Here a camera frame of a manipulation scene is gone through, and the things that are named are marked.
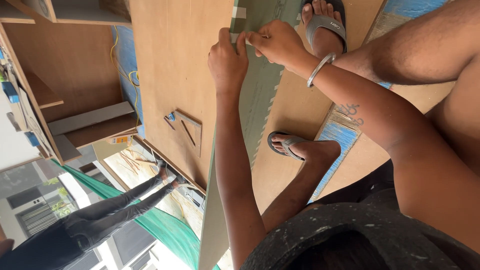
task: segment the gray flip-flop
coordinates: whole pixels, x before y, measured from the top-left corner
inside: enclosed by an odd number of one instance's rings
[[[284,140],[283,142],[280,142],[282,144],[282,147],[283,149],[285,149],[285,151],[287,153],[282,153],[280,151],[278,151],[277,149],[275,149],[275,147],[272,145],[273,141],[272,141],[272,137],[277,135],[277,134],[282,134],[282,135],[292,135],[293,137],[292,138],[289,138],[289,139],[286,139]],[[268,146],[277,154],[280,154],[280,155],[283,155],[283,156],[291,156],[293,157],[294,159],[296,160],[301,160],[301,161],[305,161],[304,158],[301,158],[297,155],[295,155],[295,153],[293,153],[291,150],[290,150],[290,146],[296,144],[296,143],[301,143],[301,142],[310,142],[308,140],[305,140],[304,138],[300,138],[298,136],[295,136],[293,134],[290,134],[286,131],[273,131],[272,133],[270,133],[268,135]]]
[[[340,25],[337,20],[334,18],[330,18],[325,15],[315,15],[313,14],[312,20],[308,23],[307,29],[306,29],[306,36],[307,40],[310,43],[310,46],[312,45],[313,42],[313,35],[315,34],[315,31],[317,30],[318,27],[324,27],[327,29],[330,29],[337,35],[339,35],[343,39],[343,52],[347,52],[347,33],[345,31],[345,8],[343,7],[342,0],[325,0],[327,4],[332,4],[333,10],[338,11],[340,13],[340,16],[342,17],[342,24]],[[303,6],[305,4],[311,4],[312,0],[306,0],[302,3],[301,8],[303,9]]]

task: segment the person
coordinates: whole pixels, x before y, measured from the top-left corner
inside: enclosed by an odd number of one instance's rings
[[[338,4],[314,0],[302,7],[314,55],[293,27],[280,20],[258,32],[242,32],[236,49],[229,29],[222,28],[210,49],[217,106],[216,175],[234,269],[244,262],[244,269],[432,269],[431,264],[435,269],[478,269],[480,36],[474,33],[480,32],[479,2],[455,0],[343,55],[345,15]],[[272,150],[304,164],[261,215],[241,143],[239,96],[249,63],[245,39],[257,56],[312,79],[391,160],[352,186],[306,206],[340,146],[273,132],[267,140]],[[337,59],[330,64],[334,54]],[[452,92],[429,118],[373,82],[454,80]],[[409,252],[413,249],[423,255]]]
[[[0,242],[2,270],[60,270],[110,238],[123,225],[145,214],[187,180],[179,175],[146,199],[132,204],[168,180],[167,163],[157,161],[156,176],[131,190],[79,209],[31,236],[12,250],[14,241]]]

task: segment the hair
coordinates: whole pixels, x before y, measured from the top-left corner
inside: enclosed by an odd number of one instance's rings
[[[368,239],[357,231],[338,233],[296,257],[287,270],[389,270]]]

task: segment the metal bangle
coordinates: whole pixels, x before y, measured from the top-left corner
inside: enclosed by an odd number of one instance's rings
[[[333,61],[335,60],[335,57],[336,57],[336,54],[334,52],[331,52],[327,54],[327,56],[325,56],[325,58],[320,62],[320,64],[318,64],[318,66],[314,69],[314,71],[310,75],[310,78],[307,81],[308,88],[311,88],[313,86],[313,83],[312,83],[313,78],[317,75],[318,71],[324,66],[324,64],[326,62],[328,62],[329,64],[333,63]]]

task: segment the green net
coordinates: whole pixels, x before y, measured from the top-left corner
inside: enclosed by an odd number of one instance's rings
[[[67,165],[60,167],[103,199],[112,198],[122,193],[116,188],[108,186]],[[185,223],[158,208],[153,208],[138,217],[135,219],[135,222],[151,233],[156,239],[160,240],[160,242],[191,269],[198,269],[200,240]],[[220,270],[218,265],[215,265],[214,269]]]

